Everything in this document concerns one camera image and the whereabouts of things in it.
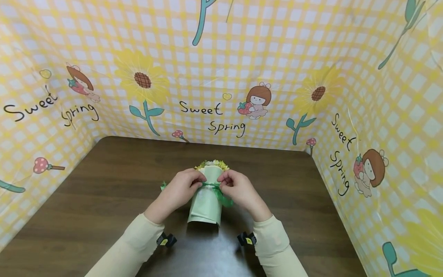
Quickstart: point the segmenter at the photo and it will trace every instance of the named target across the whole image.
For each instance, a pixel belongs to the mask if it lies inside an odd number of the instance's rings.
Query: yellow heart
[[[229,100],[232,98],[232,94],[223,94],[223,99]]]
[[[51,73],[51,71],[49,71],[49,69],[40,70],[39,73],[40,73],[40,76],[42,76],[45,79],[49,79],[52,76],[52,73]]]

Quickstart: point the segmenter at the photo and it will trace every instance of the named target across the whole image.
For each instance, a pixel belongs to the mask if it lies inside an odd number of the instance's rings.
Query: small bouquet
[[[200,221],[220,226],[222,206],[230,207],[232,199],[223,195],[217,178],[229,167],[221,160],[204,161],[195,169],[203,173],[206,182],[192,198],[188,222]]]

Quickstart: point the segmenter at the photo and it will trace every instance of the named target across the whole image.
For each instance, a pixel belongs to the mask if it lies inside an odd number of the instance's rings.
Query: red spotted mushroom
[[[64,166],[51,165],[48,162],[48,160],[46,160],[43,157],[38,157],[37,159],[35,159],[35,161],[34,161],[34,173],[41,174],[41,173],[45,172],[46,170],[51,170],[51,169],[65,170],[65,167]]]
[[[309,147],[311,148],[311,157],[312,157],[312,149],[314,148],[314,145],[316,143],[317,143],[317,140],[313,137],[306,141],[306,144],[309,145]]]
[[[173,133],[172,133],[172,136],[173,136],[173,137],[176,137],[176,138],[179,138],[179,139],[182,139],[182,140],[184,140],[185,142],[189,142],[189,140],[187,140],[187,139],[184,138],[184,136],[183,136],[183,132],[180,131],[180,130],[177,130],[177,131],[173,132]]]

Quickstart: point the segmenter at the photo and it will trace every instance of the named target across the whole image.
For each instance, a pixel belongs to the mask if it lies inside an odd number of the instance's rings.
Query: brown table
[[[1,277],[84,276],[157,197],[163,180],[203,160],[246,174],[310,277],[366,276],[312,158],[303,152],[107,137],[98,142],[0,253]],[[223,208],[221,228],[187,224],[190,203],[165,222],[178,242],[159,247],[141,276],[264,276],[240,208]]]

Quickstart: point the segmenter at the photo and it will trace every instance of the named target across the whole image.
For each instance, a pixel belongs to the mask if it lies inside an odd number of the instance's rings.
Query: checkered background
[[[13,238],[93,145],[105,136],[175,140],[182,130],[190,142],[310,151],[338,213],[369,276],[387,274],[384,242],[396,248],[398,272],[414,268],[410,249],[396,241],[408,232],[404,223],[420,222],[417,209],[437,213],[443,203],[443,2],[426,1],[417,26],[400,39],[406,0],[217,0],[207,9],[202,38],[192,45],[198,26],[198,0],[17,0],[0,4],[0,180],[25,187],[21,194],[0,189],[0,249]],[[133,116],[142,102],[120,86],[116,53],[130,49],[150,57],[167,73],[169,102],[149,103],[164,113],[151,117],[160,136]],[[72,91],[66,62],[80,67],[100,96],[93,103]],[[295,91],[313,70],[336,65],[346,78],[343,93],[301,128],[296,146],[290,117],[301,113]],[[39,71],[52,72],[49,79]],[[249,89],[270,83],[272,100],[265,117],[250,120],[237,112]],[[48,97],[53,105],[32,114],[25,109]],[[223,94],[231,94],[230,100]],[[213,109],[223,115],[183,113],[188,108]],[[93,111],[77,113],[73,126],[62,114],[76,105]],[[334,126],[348,137],[342,144]],[[214,124],[244,123],[242,130],[210,131]],[[383,149],[389,159],[386,177],[372,197],[354,187],[355,157]],[[346,188],[330,155],[342,159]],[[45,157],[66,170],[33,174],[34,159]],[[439,241],[443,249],[443,238]]]

